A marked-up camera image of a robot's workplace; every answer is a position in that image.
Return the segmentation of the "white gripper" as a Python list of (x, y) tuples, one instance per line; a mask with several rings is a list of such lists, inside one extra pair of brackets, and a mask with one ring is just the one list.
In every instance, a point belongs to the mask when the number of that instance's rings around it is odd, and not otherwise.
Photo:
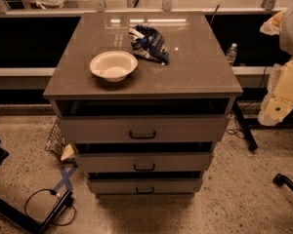
[[(270, 36), (279, 35), (284, 15), (285, 11), (276, 13), (262, 24), (260, 31)], [(281, 123), (293, 109), (293, 58), (273, 68), (278, 78), (272, 94), (265, 95), (258, 114), (258, 121), (263, 126)]]

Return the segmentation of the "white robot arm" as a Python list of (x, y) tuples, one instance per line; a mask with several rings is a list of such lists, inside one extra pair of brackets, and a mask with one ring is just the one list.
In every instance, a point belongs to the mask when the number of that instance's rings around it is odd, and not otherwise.
[(258, 121), (264, 126), (281, 123), (293, 110), (293, 2), (260, 27), (267, 35), (279, 36), (280, 49), (291, 56), (285, 64), (275, 64), (270, 73)]

